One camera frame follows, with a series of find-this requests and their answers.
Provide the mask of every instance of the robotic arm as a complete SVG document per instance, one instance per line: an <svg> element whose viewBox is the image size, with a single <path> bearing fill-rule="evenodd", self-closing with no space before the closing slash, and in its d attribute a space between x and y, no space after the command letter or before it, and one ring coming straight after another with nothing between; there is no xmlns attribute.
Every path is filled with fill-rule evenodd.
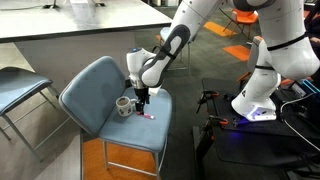
<svg viewBox="0 0 320 180"><path fill-rule="evenodd" d="M281 75L289 79L302 79L319 68L319 60L304 36L303 0L184 0L177 9L170 34L159 53L152 54L144 49L128 53L131 83L138 98L149 103L146 101L148 98L144 98L148 97L148 87L162 84L163 72L222 5L242 11L256 10L264 39L259 44L255 71L242 92L232 101L232 107L249 121L274 120L275 105L269 97L280 84Z"/></svg>

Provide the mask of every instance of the gray chair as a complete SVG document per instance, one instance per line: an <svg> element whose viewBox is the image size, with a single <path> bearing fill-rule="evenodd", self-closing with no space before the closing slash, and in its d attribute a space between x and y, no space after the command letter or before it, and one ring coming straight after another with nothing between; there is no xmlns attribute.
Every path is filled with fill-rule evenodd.
<svg viewBox="0 0 320 180"><path fill-rule="evenodd" d="M171 96L160 89L150 97L145 112L155 116L150 120L136 113L121 117L115 101L120 96L137 98L132 87L125 88L125 77L111 57L102 57L83 69L63 90L59 97L61 107L86 132L103 140L106 167L114 165L159 177L163 161L159 153L165 152L166 139L172 113ZM156 174L108 162L106 146L114 143L154 154Z"/></svg>
<svg viewBox="0 0 320 180"><path fill-rule="evenodd" d="M164 27L160 30L160 46L162 45L163 42L165 42L167 40L167 38L169 36L169 30L170 30L170 27ZM188 69L188 73L190 75L190 44L191 44L191 41L189 41L187 43L187 45L188 45L188 59L187 59L186 64L183 62L183 59L182 59L182 51L180 52L180 61L182 63L184 63L185 67L169 68L168 70Z"/></svg>
<svg viewBox="0 0 320 180"><path fill-rule="evenodd" d="M37 73L17 68L6 67L0 70L0 116L9 124L8 126L1 128L1 133L10 140L10 137L5 133L5 129L11 127L17 135L21 138L24 144L29 148L32 154L41 161L40 156L35 151L40 147L48 138L50 138L54 132L56 132L64 123L62 123L56 130L54 130L48 137L46 137L39 145L33 148L26 138L21 134L15 123L20 121L26 115L40 107L42 104L49 102L54 108L56 108L49 99L41 92L45 88L50 88L52 81ZM12 121L6 114L19 106L21 103L32 97L33 95L40 93L46 101L33 108L27 114L21 116L19 119Z"/></svg>

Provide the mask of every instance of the table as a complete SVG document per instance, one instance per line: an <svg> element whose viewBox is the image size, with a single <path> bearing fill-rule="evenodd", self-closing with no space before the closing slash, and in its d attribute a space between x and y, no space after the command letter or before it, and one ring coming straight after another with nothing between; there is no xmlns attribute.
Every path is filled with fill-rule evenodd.
<svg viewBox="0 0 320 180"><path fill-rule="evenodd" d="M0 0L0 7L48 2ZM136 46L133 30L170 26L171 19L140 0L96 2L106 6L96 7L91 0L57 0L58 9L0 11L0 43L14 42L37 73L54 81L57 94L101 56L112 56L128 76L126 53Z"/></svg>
<svg viewBox="0 0 320 180"><path fill-rule="evenodd" d="M203 89L217 91L219 94L221 93L219 96L223 96L225 92L235 95L240 92L237 82L210 78L203 79ZM209 114L216 115L212 101L207 101L207 107ZM223 118L230 117L230 114L236 116L230 109L232 108L231 104L229 107L218 108L221 109L220 116ZM281 133L277 135L250 133L227 130L220 126L212 126L212 130L215 137L215 147L222 161L292 169L305 166L303 158L319 160L319 152L297 136L281 135ZM210 137L199 138L199 127L194 127L193 133L196 158L198 162L201 162L213 141L210 140ZM319 137L313 139L312 142L319 147Z"/></svg>

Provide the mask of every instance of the floor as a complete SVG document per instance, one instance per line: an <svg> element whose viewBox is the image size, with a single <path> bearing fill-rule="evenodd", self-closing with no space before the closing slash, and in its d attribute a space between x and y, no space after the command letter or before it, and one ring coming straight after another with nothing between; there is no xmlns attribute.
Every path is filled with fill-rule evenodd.
<svg viewBox="0 0 320 180"><path fill-rule="evenodd" d="M175 10L175 8L159 8L159 11L169 17L173 17ZM215 12L210 20L221 26L225 26L228 22L228 19L220 11ZM260 35L257 24L252 30L252 35ZM136 31L137 46L151 51L155 45L159 44L156 39L159 31L160 29ZM167 78L162 87L167 89L173 97L174 113L170 125L166 158L161 171L162 179L195 179L192 126L202 125L207 118L204 107L199 114L195 113L198 106L197 100L202 91L201 79L209 77L235 80L246 72L246 62L238 61L224 52L222 48L230 45L248 46L247 41L241 34L229 39L201 28L196 41L191 44L191 74L189 75L187 70L166 73ZM183 51L184 60L186 58L185 49ZM0 68L16 65L30 69L12 43L0 45L0 59ZM179 65L182 65L179 60L174 62L174 66ZM58 105L55 97L50 96L47 91L44 93L54 104ZM42 97L36 95L12 111L9 116L15 119L19 117L19 114L23 114L42 101ZM36 145L41 141L39 137L45 137L48 131L57 127L66 117L67 115L59 107L54 109L49 104L44 104L24 120L17 122L17 127L32 145ZM2 119L0 119L0 125L1 127L5 126ZM38 149L40 156L44 159L39 163L30 155L12 129L7 129L6 132L12 137L12 140L7 141L0 135L0 179L81 179L79 174L72 173L81 169L79 130L73 121L69 121ZM221 162L214 146L211 147L204 159L204 168L206 179L287 179L281 169Z"/></svg>

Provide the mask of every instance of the small cup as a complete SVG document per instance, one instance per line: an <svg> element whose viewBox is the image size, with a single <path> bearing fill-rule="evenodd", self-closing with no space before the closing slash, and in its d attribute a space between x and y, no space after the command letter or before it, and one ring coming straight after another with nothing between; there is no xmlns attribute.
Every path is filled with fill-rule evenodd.
<svg viewBox="0 0 320 180"><path fill-rule="evenodd" d="M130 99L127 96L119 97L116 100L118 114L123 117L129 116L130 114L132 114L132 111L136 109L136 102L136 99Z"/></svg>

